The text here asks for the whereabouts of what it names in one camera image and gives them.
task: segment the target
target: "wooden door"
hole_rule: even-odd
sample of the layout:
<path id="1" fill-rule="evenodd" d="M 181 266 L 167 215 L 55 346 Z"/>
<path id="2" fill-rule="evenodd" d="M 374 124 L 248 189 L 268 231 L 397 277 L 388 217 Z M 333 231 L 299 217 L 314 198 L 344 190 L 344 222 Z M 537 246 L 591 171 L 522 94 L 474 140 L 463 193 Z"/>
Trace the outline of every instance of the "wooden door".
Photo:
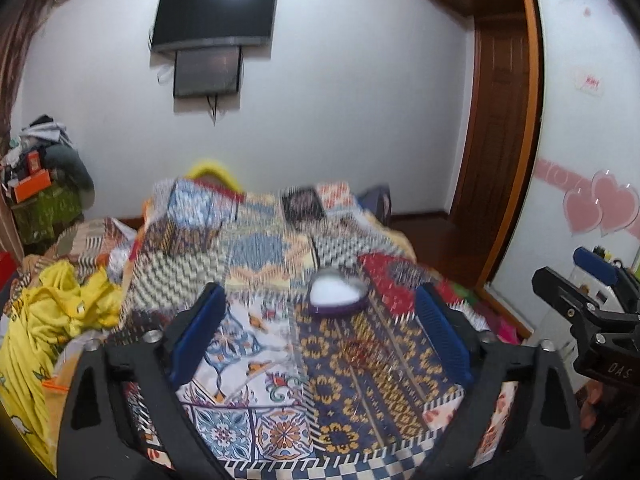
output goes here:
<path id="1" fill-rule="evenodd" d="M 469 128 L 451 212 L 478 244 L 495 240 L 513 186 L 524 136 L 529 50 L 524 15 L 476 20 Z"/>

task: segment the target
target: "brown curtain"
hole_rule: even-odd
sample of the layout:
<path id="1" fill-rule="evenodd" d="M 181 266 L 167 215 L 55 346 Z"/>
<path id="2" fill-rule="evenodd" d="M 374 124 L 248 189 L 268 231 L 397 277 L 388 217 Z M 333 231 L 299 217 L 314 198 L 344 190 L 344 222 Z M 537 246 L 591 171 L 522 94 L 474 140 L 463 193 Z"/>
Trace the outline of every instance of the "brown curtain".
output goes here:
<path id="1" fill-rule="evenodd" d="M 9 150 L 11 111 L 31 38 L 52 2 L 53 0 L 26 0 L 22 10 L 0 36 L 0 157 L 5 156 Z M 24 257 L 22 243 L 4 194 L 0 195 L 0 250 L 10 252 L 16 262 L 20 263 Z"/>

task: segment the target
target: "dark brown floor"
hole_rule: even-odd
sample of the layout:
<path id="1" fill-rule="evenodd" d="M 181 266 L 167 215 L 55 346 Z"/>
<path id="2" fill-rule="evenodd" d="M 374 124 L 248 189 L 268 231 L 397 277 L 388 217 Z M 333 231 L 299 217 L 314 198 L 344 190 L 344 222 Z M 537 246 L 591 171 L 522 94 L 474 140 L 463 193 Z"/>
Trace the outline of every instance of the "dark brown floor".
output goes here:
<path id="1" fill-rule="evenodd" d="M 490 246 L 477 235 L 464 232 L 445 218 L 392 219 L 414 246 L 418 263 L 433 267 L 446 278 L 472 288 L 482 271 Z"/>

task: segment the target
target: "metal screw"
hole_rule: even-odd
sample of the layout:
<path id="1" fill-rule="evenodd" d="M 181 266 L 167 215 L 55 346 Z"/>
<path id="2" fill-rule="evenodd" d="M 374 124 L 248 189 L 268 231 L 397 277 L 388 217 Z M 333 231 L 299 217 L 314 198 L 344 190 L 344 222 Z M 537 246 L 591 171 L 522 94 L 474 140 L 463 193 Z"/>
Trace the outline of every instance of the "metal screw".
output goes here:
<path id="1" fill-rule="evenodd" d="M 89 339 L 89 341 L 84 343 L 84 349 L 87 350 L 88 352 L 93 352 L 98 348 L 100 348 L 101 344 L 102 344 L 102 341 L 100 341 L 99 339 Z"/>
<path id="2" fill-rule="evenodd" d="M 162 330 L 149 330 L 142 336 L 145 343 L 157 343 L 162 339 Z"/>
<path id="3" fill-rule="evenodd" d="M 543 339 L 542 341 L 540 341 L 540 347 L 545 352 L 555 352 L 556 351 L 556 347 L 554 346 L 553 341 L 551 341 L 550 339 Z"/>
<path id="4" fill-rule="evenodd" d="M 490 330 L 483 330 L 480 333 L 479 338 L 483 343 L 493 343 L 496 341 L 495 334 Z"/>

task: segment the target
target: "heart sticker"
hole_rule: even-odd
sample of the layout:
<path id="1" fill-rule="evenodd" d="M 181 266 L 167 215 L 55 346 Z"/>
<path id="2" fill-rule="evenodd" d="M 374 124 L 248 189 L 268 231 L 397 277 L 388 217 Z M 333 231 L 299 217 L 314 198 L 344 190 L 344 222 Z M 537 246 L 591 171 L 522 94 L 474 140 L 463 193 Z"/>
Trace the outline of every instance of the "heart sticker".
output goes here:
<path id="1" fill-rule="evenodd" d="M 572 234 L 593 231 L 602 220 L 602 209 L 591 189 L 570 189 L 564 195 L 562 208 Z"/>
<path id="2" fill-rule="evenodd" d="M 619 186 L 609 171 L 599 171 L 593 176 L 591 193 L 602 210 L 600 231 L 603 236 L 624 229 L 638 216 L 638 192 L 631 184 Z"/>

